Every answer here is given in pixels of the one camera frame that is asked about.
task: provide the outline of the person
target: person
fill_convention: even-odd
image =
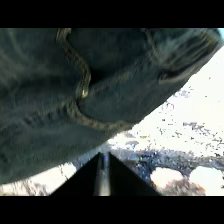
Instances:
[[[1,28],[0,184],[128,130],[223,43],[215,28]]]

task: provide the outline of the black object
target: black object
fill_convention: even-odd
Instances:
[[[161,196],[111,153],[98,153],[51,196]]]

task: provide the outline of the dark blue jeans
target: dark blue jeans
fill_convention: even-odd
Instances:
[[[128,130],[221,46],[217,29],[0,29],[0,184]]]

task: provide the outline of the gravel ground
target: gravel ground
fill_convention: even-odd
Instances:
[[[132,130],[118,134],[73,161],[73,165],[54,168],[57,174],[49,174],[47,177],[46,173],[52,172],[50,170],[44,172],[44,175],[35,176],[36,179],[33,177],[25,180],[26,183],[28,181],[42,186],[42,193],[32,191],[32,195],[50,194],[67,179],[66,173],[71,176],[99,151],[111,151],[146,182],[150,181],[150,174],[157,167],[177,170],[186,177],[198,166],[216,168],[223,172],[223,62],[224,48],[180,91]]]

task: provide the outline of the denim fabric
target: denim fabric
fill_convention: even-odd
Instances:
[[[71,161],[130,129],[222,45],[217,29],[74,28],[66,41],[85,60],[82,68],[57,32],[0,29],[0,184]],[[88,95],[78,99],[85,69]]]

